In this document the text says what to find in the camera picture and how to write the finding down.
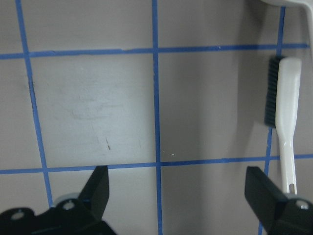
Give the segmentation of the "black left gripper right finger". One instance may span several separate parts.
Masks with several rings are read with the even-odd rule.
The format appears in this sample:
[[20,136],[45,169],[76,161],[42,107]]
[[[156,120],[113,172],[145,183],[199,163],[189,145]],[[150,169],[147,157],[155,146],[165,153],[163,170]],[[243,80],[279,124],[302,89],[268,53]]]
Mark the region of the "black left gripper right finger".
[[268,235],[313,233],[313,204],[283,193],[259,167],[246,168],[245,198]]

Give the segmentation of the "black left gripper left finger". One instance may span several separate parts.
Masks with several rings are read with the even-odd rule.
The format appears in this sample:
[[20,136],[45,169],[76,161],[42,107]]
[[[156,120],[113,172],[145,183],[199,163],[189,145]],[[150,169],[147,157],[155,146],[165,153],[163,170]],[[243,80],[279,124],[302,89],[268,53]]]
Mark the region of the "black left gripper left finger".
[[110,195],[107,166],[97,166],[76,198],[59,202],[42,214],[12,208],[0,215],[2,235],[113,235],[102,219]]

